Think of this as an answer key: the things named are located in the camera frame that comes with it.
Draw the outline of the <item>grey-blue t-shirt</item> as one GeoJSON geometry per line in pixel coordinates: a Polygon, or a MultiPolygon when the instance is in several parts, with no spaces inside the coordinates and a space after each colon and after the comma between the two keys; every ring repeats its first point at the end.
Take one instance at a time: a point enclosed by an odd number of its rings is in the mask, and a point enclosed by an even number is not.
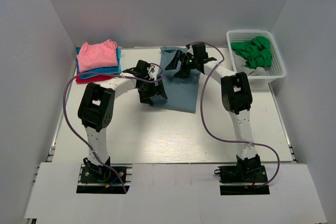
{"type": "Polygon", "coordinates": [[[177,72],[178,69],[164,72],[163,86],[167,99],[157,96],[152,99],[153,106],[160,109],[195,113],[200,72],[192,70],[186,79],[174,77],[177,72]]]}

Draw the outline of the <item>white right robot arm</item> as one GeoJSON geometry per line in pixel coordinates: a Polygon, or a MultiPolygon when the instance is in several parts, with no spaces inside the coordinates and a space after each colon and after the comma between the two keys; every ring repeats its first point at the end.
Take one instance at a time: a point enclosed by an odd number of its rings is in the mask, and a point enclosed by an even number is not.
{"type": "Polygon", "coordinates": [[[250,126],[250,108],[253,101],[247,75],[235,73],[223,67],[208,53],[183,53],[178,50],[165,70],[174,70],[178,78],[186,78],[191,70],[198,70],[204,75],[216,80],[221,87],[222,104],[228,111],[235,131],[237,141],[237,175],[247,182],[261,168],[260,157],[253,146],[254,140],[250,126]]]}

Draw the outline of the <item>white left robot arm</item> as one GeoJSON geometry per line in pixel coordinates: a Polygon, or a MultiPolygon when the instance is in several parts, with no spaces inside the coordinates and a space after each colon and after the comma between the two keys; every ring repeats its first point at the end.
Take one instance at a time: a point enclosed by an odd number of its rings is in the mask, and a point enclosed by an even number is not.
{"type": "Polygon", "coordinates": [[[127,74],[124,78],[113,79],[107,88],[95,83],[86,86],[78,118],[85,128],[89,144],[89,157],[84,164],[98,181],[104,182],[111,175],[106,128],[112,121],[114,101],[133,89],[138,90],[140,102],[144,104],[153,105],[152,98],[157,96],[167,99],[161,76],[154,79],[127,74]]]}

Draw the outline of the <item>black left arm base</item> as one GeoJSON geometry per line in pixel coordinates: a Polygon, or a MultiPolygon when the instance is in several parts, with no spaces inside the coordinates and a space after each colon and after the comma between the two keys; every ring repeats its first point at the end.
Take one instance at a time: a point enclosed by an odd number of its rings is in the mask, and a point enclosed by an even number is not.
{"type": "MultiPolygon", "coordinates": [[[[129,190],[132,179],[132,166],[117,165],[113,167],[121,177],[126,191],[129,190]]],[[[89,168],[81,165],[78,183],[77,194],[117,194],[123,195],[125,191],[120,183],[117,175],[108,170],[107,174],[99,175],[95,174],[89,168]]]]}

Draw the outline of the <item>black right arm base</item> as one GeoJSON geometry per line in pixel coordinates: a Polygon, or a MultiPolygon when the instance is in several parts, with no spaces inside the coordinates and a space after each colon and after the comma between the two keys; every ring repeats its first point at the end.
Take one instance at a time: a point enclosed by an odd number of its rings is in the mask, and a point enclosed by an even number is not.
{"type": "Polygon", "coordinates": [[[264,165],[245,175],[235,165],[219,166],[214,170],[219,177],[221,196],[269,195],[269,186],[259,185],[268,181],[264,165]]]}

